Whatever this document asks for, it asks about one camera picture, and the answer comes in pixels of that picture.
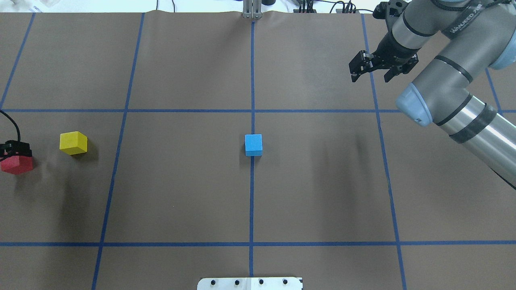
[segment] blue tape line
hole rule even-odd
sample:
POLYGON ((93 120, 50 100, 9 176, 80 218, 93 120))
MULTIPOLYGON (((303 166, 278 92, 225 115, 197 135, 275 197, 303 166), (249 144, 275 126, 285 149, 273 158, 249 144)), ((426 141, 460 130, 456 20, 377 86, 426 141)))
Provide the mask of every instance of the blue tape line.
POLYGON ((246 109, 129 109, 128 112, 250 113, 246 109))
POLYGON ((98 247, 100 243, 67 243, 67 242, 0 242, 0 247, 98 247))
MULTIPOLYGON (((453 246, 453 245, 516 245, 516 240, 416 240, 416 241, 246 241, 168 243, 168 242, 105 242, 103 247, 375 247, 375 246, 453 246)), ((4 241, 0 247, 98 247, 100 243, 4 241)))
POLYGON ((104 243, 104 247, 248 247, 244 242, 214 242, 214 243, 104 243))
POLYGON ((125 100, 124 115, 122 117, 122 125, 120 126, 120 135, 118 137, 117 152, 115 155, 115 163, 113 165, 113 172, 111 174, 111 184, 109 186, 109 194, 107 196, 106 211, 104 213, 104 221, 102 223, 102 233, 100 237, 99 251, 97 253, 97 260, 95 264, 95 272, 93 275, 93 282, 91 283, 91 289, 95 290, 97 278, 99 276, 100 261, 102 258, 102 249, 104 244, 104 238, 106 236, 107 219, 109 218, 109 209, 111 208, 111 198, 113 196, 113 189, 115 187, 115 176, 117 175, 118 160, 120 157, 120 148, 122 147, 122 140, 124 136, 125 121, 127 119, 127 110, 129 108, 129 101, 131 99, 131 89, 133 87, 134 72, 136 70, 136 62, 138 60, 138 50, 140 48, 141 32, 143 30, 143 21, 145 19, 145 13, 141 14, 140 29, 138 31, 138 40, 136 41, 136 48, 134 51, 133 67, 131 69, 131 77, 129 78, 129 86, 127 88, 127 98, 125 100))
MULTIPOLYGON (((125 109, 4 109, 5 112, 125 112, 125 109)), ((401 113, 397 109, 380 109, 380 113, 401 113)), ((128 109, 134 113, 251 113, 249 109, 128 109)), ((374 109, 262 109, 255 113, 375 113, 374 109)))
MULTIPOLYGON (((369 42, 367 40, 367 29, 365 27, 365 18, 364 14, 361 14, 362 17, 362 29, 364 31, 364 41, 365 41, 365 47, 366 50, 369 51, 369 42)), ((401 246, 399 244, 399 232, 398 232, 398 223, 396 218, 396 209, 394 207, 394 198, 392 195, 392 186, 391 186, 391 176, 389 174, 389 164, 387 163, 387 154, 385 151, 385 142, 383 140, 383 131, 381 126, 381 119, 380 119, 380 110, 378 108, 378 98, 376 96, 376 86, 375 86, 375 78, 373 76, 373 73, 369 73, 369 77, 371 79, 371 88, 373 90, 373 100, 375 103, 375 110, 376 110, 376 122, 378 125, 378 134, 380 136, 380 144, 382 148, 382 157, 383 157, 383 168, 385 170, 385 176, 387 178, 387 185, 389 189, 389 199, 391 203, 391 215, 392 215, 392 224, 394 227, 394 236, 396 238, 396 249, 398 252, 398 263, 399 263, 399 272, 401 275, 401 284, 403 286, 404 290, 407 290, 407 281, 405 279, 405 267, 403 265, 403 256, 401 254, 401 246)))
POLYGON ((253 257, 254 257, 254 247, 249 246, 249 277, 254 277, 253 257))
POLYGON ((265 241, 253 243, 255 247, 358 247, 396 246, 395 241, 265 241))
POLYGON ((496 90, 494 89, 493 80, 491 79, 491 74, 489 73, 489 70, 486 68, 486 75, 487 80, 489 81, 489 86, 491 86, 491 91, 493 92, 494 101, 496 103, 496 107, 498 108, 498 113, 500 115, 504 115, 502 111, 502 106, 500 106, 500 101, 498 100, 498 95, 496 94, 496 90))
POLYGON ((36 14, 33 13, 32 17, 30 18, 30 21, 29 21, 29 26, 27 26, 27 31, 25 32, 25 36, 23 37, 22 45, 20 45, 20 50, 18 50, 18 54, 16 55, 16 59, 14 60, 14 65, 12 66, 11 74, 9 75, 9 79, 7 80, 7 83, 5 84, 4 94, 2 95, 2 100, 0 100, 0 109, 2 109, 2 107, 4 105, 5 98, 7 97, 7 92, 9 91, 9 86, 11 85, 11 81, 14 76, 14 72, 16 71, 16 67, 18 66, 20 57, 22 56, 22 51, 23 51, 23 48, 25 47, 25 43, 27 42, 27 38, 29 37, 30 28, 32 27, 35 17, 36 17, 36 14))
POLYGON ((251 22, 251 134, 254 134, 255 104, 254 104, 254 25, 251 22))
POLYGON ((380 113, 401 113, 401 111, 398 110, 398 109, 395 109, 395 110, 391 110, 391 109, 378 109, 378 111, 380 113))
MULTIPOLYGON (((254 25, 251 22, 251 134, 254 134, 255 103, 254 103, 254 25)), ((249 189, 249 277, 254 275, 253 270, 253 242, 254 242, 254 156, 250 165, 250 189, 249 189)))
POLYGON ((5 112, 76 112, 76 113, 104 113, 104 112, 124 112, 124 109, 5 109, 5 112))
POLYGON ((372 109, 264 109, 256 113, 374 113, 372 109))
POLYGON ((400 241, 402 246, 450 246, 450 245, 516 245, 516 240, 434 240, 400 241))

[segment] block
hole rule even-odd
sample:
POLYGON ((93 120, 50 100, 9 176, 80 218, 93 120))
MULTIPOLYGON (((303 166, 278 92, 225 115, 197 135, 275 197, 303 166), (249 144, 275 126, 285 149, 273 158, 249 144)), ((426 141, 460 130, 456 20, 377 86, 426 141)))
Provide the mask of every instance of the block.
POLYGON ((246 156, 262 156, 262 134, 246 135, 246 156))
POLYGON ((86 153, 88 151, 88 137, 79 131, 61 134, 59 149, 68 155, 86 153))
POLYGON ((33 169, 33 158, 27 156, 11 156, 0 162, 3 172, 21 174, 33 169))

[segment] yellow cube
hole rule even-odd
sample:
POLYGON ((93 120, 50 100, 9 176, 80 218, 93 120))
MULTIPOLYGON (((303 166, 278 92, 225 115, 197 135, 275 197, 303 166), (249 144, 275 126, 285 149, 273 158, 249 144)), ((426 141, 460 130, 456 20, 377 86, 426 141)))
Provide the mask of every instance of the yellow cube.
POLYGON ((79 131, 61 134, 59 149, 68 155, 86 153, 88 151, 88 137, 79 131))

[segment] metal bracket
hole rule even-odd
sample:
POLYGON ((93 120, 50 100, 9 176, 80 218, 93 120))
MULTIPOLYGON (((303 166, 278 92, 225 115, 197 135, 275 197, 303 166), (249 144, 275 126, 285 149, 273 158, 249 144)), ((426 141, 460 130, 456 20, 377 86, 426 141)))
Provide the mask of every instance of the metal bracket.
POLYGON ((248 19, 262 18, 262 0, 243 0, 244 12, 242 16, 248 19))
POLYGON ((303 290, 303 278, 253 277, 253 278, 204 278, 197 290, 303 290))

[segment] robotic arm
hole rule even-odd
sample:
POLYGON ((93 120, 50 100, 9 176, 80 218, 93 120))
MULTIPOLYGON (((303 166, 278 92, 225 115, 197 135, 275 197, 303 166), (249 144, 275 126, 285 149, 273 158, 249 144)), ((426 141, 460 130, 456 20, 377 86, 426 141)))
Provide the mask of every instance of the robotic arm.
POLYGON ((516 126, 466 90, 487 67, 502 69, 516 60, 511 9, 507 0, 383 2, 373 16, 385 19, 389 32, 375 52, 360 51, 349 71, 353 82, 376 69, 388 69, 386 82, 409 73, 417 51, 441 31, 450 43, 408 85, 396 106, 421 126, 435 123, 514 188, 516 126))

